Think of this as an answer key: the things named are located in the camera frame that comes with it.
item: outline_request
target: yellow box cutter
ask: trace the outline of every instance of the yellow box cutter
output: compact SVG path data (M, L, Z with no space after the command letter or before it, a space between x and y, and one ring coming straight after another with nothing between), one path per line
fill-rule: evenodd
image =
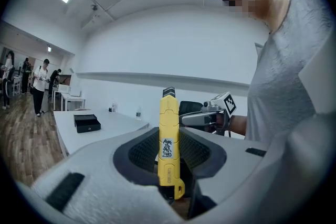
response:
M162 191L168 199L180 199L184 195L184 183L180 179L179 102L175 88L163 90L160 100L159 157L157 171Z

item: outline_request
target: wooden floor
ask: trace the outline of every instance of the wooden floor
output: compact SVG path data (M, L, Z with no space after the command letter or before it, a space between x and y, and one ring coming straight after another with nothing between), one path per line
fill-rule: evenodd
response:
M13 178L27 186L63 159L52 105L48 105L51 112L37 117L33 96L27 93L11 99L8 110L0 106L0 154Z

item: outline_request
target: person standing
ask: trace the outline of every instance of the person standing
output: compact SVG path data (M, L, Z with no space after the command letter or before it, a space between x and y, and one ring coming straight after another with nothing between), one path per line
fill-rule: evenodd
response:
M58 69L58 70L55 70L51 76L50 76L50 82L49 82L49 96L48 97L51 97L52 96L52 88L53 88L53 85L54 85L54 82L55 82L55 79L56 77L62 72L62 70Z
M3 110L9 109L9 98L6 94L6 82L7 82L9 70L13 67L13 65L14 65L14 53L13 51L10 50L8 52L5 65L1 67L1 69L4 71L4 74L2 76L2 93L4 96L4 105L2 107Z
M26 60L23 63L23 66L22 66L22 94L27 93L28 78L29 78L29 74L31 72L30 67L31 67L31 65L28 62L28 57L27 57Z
M34 110L36 116L41 116L41 107L43 95L46 87L46 80L48 75L47 67L49 60L45 59L42 66L36 67L34 71L34 84L33 84L33 98L34 98Z

